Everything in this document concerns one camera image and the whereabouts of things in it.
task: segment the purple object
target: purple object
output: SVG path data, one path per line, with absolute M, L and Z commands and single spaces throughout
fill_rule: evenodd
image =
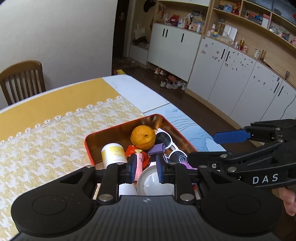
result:
M 158 153 L 165 153 L 165 144 L 163 143 L 156 144 L 148 151 L 148 155 L 153 155 Z
M 180 163 L 182 163 L 183 165 L 185 165 L 187 169 L 197 170 L 197 168 L 194 168 L 194 167 L 190 166 L 190 165 L 188 164 L 188 162 L 186 162 L 186 161 L 181 161 Z

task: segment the sunglasses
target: sunglasses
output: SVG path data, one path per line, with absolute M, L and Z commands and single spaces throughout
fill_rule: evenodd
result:
M 168 156 L 170 162 L 187 162 L 187 155 L 176 146 L 169 133 L 161 128 L 158 128 L 156 131 L 155 144 L 161 143 L 165 144 L 165 149 L 170 148 L 173 150 Z

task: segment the lace trim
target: lace trim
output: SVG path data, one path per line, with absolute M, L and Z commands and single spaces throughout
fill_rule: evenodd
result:
M 34 132 L 34 131 L 40 129 L 41 127 L 44 127 L 46 125 L 49 125 L 53 121 L 60 121 L 60 120 L 62 120 L 64 118 L 67 118 L 69 116 L 76 115 L 77 113 L 80 113 L 80 112 L 83 112 L 83 111 L 87 111 L 87 110 L 90 110 L 90 109 L 93 109 L 93 108 L 97 108 L 97 107 L 102 106 L 102 105 L 105 105 L 105 104 L 114 103 L 114 102 L 117 102 L 117 101 L 120 101 L 120 100 L 123 100 L 123 99 L 124 98 L 122 96 L 117 96 L 116 99 L 107 99 L 105 102 L 99 101 L 99 102 L 97 102 L 97 105 L 89 104 L 89 105 L 86 106 L 86 108 L 78 108 L 78 109 L 76 109 L 75 112 L 69 111 L 69 112 L 67 112 L 65 114 L 65 116 L 58 115 L 58 116 L 54 117 L 54 119 L 52 119 L 52 120 L 51 119 L 45 120 L 44 121 L 44 124 L 40 124 L 40 123 L 39 124 L 36 124 L 33 129 L 26 128 L 25 131 L 24 131 L 24 133 L 18 132 L 15 137 L 13 137 L 13 136 L 8 137 L 7 141 L 2 140 L 0 142 L 0 146 L 3 145 L 3 144 L 5 144 L 5 143 L 8 143 L 10 141 L 13 141 L 13 140 L 19 138 L 23 134 L 28 134 L 28 133 Z

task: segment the orange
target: orange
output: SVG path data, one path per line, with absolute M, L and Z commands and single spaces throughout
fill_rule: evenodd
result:
M 132 144 L 141 150 L 149 150 L 154 145 L 155 138 L 155 131 L 149 126 L 137 126 L 131 133 Z

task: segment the yellow table runner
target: yellow table runner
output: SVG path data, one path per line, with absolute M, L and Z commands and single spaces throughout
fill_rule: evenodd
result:
M 89 164 L 84 147 L 88 134 L 144 116 L 116 95 L 107 83 L 97 79 L 57 90 L 0 114 L 1 123 L 7 121 L 3 116 L 15 119 L 10 129 L 2 129 L 2 135 L 32 128 L 0 145 L 1 240 L 17 234 L 10 209 L 19 195 Z M 30 115 L 22 117 L 20 113 Z M 36 123 L 43 124 L 35 128 Z

